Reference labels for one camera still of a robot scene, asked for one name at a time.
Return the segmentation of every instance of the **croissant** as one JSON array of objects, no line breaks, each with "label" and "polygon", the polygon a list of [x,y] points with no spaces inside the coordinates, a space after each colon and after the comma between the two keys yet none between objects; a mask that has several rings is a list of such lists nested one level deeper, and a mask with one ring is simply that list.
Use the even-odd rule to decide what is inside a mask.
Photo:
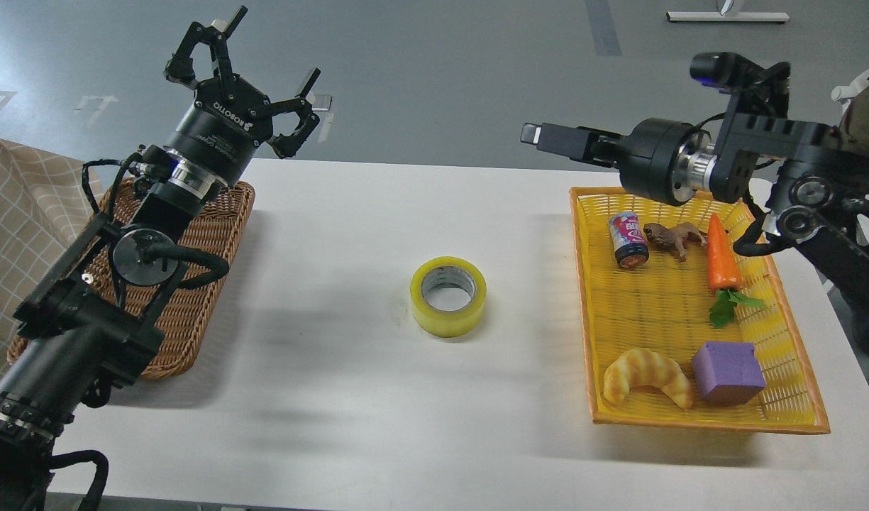
[{"label": "croissant", "polygon": [[630,388],[642,385],[657,386],[683,410],[693,406],[693,390],[680,364],[644,347],[630,349],[607,368],[604,397],[619,405]]}]

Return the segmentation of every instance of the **table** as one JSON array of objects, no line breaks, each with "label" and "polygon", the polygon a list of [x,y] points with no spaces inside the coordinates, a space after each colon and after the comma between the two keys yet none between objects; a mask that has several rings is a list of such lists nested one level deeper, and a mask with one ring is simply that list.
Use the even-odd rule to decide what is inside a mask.
[{"label": "table", "polygon": [[[57,452],[107,495],[311,509],[869,509],[869,392],[816,272],[775,256],[832,433],[593,424],[568,188],[612,172],[255,160],[255,211],[198,362],[78,407]],[[765,191],[764,182],[754,189]],[[412,273],[473,262],[461,342]],[[51,490],[83,493],[90,468]]]}]

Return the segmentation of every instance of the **toy carrot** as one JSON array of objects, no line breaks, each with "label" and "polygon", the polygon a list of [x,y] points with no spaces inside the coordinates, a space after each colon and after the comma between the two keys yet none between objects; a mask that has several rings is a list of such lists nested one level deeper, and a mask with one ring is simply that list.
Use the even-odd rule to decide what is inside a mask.
[{"label": "toy carrot", "polygon": [[716,295],[715,304],[709,308],[709,321],[716,328],[722,328],[734,320],[736,305],[764,307],[765,302],[747,297],[736,290],[743,284],[743,279],[740,278],[740,269],[736,266],[724,225],[714,213],[709,220],[707,243],[709,243],[709,288]]}]

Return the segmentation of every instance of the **purple cube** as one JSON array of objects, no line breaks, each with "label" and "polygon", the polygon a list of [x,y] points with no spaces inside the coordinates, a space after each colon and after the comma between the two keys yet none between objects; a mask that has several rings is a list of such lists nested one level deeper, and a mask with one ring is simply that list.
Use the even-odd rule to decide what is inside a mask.
[{"label": "purple cube", "polygon": [[704,401],[742,405],[765,388],[752,343],[709,341],[693,356],[696,385]]}]

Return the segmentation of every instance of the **wicker basket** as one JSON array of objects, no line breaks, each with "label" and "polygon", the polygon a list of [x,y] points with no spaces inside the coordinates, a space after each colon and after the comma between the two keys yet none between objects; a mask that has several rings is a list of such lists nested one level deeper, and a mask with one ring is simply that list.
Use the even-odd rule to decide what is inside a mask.
[{"label": "wicker basket", "polygon": [[[235,187],[220,193],[216,201],[205,204],[204,210],[188,225],[180,245],[216,253],[232,264],[253,203],[255,203],[255,188],[239,181]],[[126,179],[116,200],[116,218],[127,222],[139,204],[139,201],[133,197],[132,180]],[[100,206],[106,206],[106,197],[101,201]],[[203,271],[203,268],[194,265],[185,278],[191,278]],[[94,276],[92,285],[94,291],[114,303],[116,297],[113,294],[106,251],[100,252],[100,255],[94,259],[93,264],[88,268],[88,273]],[[148,368],[143,371],[142,378],[156,379],[180,375],[194,365],[207,322],[214,311],[225,281],[226,278],[221,278],[198,289],[176,290],[156,323],[159,330],[165,332],[166,337],[157,356],[153,357]],[[129,285],[126,310],[132,314],[139,314],[143,305],[150,301],[154,291],[155,287]],[[28,340],[16,337],[7,352],[9,363],[15,363],[27,345]]]}]

